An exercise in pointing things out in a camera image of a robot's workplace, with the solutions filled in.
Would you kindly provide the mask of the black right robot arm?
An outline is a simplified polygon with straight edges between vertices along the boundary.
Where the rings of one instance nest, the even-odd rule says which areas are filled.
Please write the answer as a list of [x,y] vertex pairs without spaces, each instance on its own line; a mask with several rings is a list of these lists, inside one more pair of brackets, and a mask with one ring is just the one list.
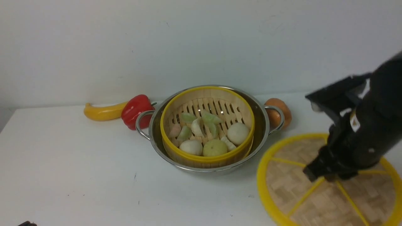
[[376,70],[347,76],[307,94],[315,112],[333,121],[326,144],[303,173],[314,182],[320,177],[348,180],[372,168],[401,140],[401,52]]

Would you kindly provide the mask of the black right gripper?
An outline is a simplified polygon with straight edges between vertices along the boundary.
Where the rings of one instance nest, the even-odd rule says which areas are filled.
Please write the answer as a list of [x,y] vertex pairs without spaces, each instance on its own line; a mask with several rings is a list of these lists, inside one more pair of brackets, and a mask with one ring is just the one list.
[[357,109],[363,103],[359,95],[368,80],[370,88],[376,87],[380,76],[376,73],[347,76],[305,96],[313,111],[323,112],[333,121],[326,144],[303,169],[311,182],[322,176],[330,180],[335,176],[350,179],[360,170],[370,169],[380,162],[380,157],[367,147],[369,136],[359,131],[362,123],[353,124]]

